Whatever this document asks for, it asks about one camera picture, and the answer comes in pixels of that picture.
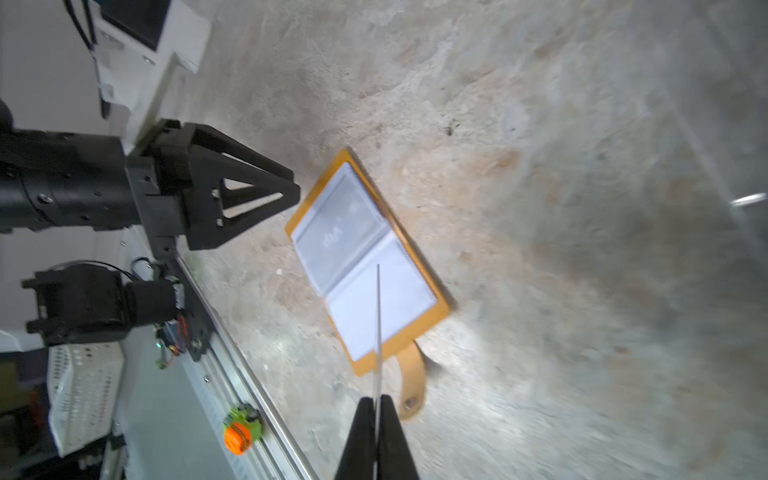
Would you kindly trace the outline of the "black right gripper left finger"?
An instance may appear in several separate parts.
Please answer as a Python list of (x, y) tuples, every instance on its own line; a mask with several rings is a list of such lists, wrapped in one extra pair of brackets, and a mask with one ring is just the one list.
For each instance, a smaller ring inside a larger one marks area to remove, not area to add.
[(373, 480), (376, 460), (374, 400), (363, 397), (357, 404), (335, 480)]

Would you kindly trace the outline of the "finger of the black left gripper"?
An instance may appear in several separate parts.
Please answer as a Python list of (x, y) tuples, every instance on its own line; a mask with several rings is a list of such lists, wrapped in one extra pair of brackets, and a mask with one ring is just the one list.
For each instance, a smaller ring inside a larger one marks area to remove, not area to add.
[(185, 123), (179, 130), (179, 181), (194, 186), (232, 180), (243, 185), (294, 186), (294, 173), (215, 128)]
[(216, 249), (299, 199), (297, 184), (268, 173), (196, 178), (184, 194), (187, 245), (193, 251)]

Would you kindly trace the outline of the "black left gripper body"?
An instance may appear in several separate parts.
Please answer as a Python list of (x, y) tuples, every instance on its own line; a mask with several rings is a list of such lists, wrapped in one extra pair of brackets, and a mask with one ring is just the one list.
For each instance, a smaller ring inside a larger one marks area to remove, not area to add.
[(156, 258), (175, 258), (178, 238), (190, 227), (191, 186), (186, 149), (191, 125), (162, 119), (138, 138), (125, 171), (140, 224)]

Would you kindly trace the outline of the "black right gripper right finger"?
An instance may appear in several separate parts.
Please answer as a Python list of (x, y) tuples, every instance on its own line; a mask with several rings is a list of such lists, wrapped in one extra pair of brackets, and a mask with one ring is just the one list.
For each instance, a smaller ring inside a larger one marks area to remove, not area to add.
[(389, 395), (380, 397), (378, 413), (377, 478), (419, 480), (394, 401)]

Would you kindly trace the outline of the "black VIP card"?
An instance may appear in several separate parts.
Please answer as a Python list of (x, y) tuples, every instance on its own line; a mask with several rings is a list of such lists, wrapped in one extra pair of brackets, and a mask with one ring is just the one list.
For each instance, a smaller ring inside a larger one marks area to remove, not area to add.
[(324, 296), (384, 230), (384, 219), (365, 186), (345, 172), (322, 191), (292, 240), (311, 284)]
[(375, 422), (380, 422), (380, 405), (383, 385), (383, 358), (382, 358), (382, 307), (381, 307), (381, 270), (380, 265), (375, 269), (375, 345), (374, 352), (376, 356), (376, 368), (374, 377), (374, 418)]

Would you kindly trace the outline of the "yellow leather card holder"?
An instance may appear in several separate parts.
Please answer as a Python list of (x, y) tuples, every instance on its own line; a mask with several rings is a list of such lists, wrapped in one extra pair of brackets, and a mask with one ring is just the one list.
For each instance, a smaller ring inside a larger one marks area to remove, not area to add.
[(290, 218), (285, 231), (296, 251), (293, 232), (326, 186), (345, 172), (356, 175), (365, 186), (384, 219), (385, 230), (326, 295), (318, 294), (311, 285), (324, 304), (354, 373), (375, 376), (375, 269), (380, 265), (383, 364), (390, 358), (398, 364), (401, 389), (396, 408), (400, 419), (408, 421), (419, 415), (426, 400), (426, 362), (417, 340), (447, 319), (451, 306), (350, 150), (343, 149), (336, 155)]

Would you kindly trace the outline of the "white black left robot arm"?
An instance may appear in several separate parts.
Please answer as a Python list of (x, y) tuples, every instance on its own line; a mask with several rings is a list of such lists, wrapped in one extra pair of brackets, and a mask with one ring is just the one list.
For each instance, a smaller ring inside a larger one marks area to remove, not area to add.
[(22, 130), (1, 111), (1, 324), (24, 343), (108, 343), (183, 318), (177, 242), (211, 250), (294, 206), (291, 169), (202, 124), (115, 136)]

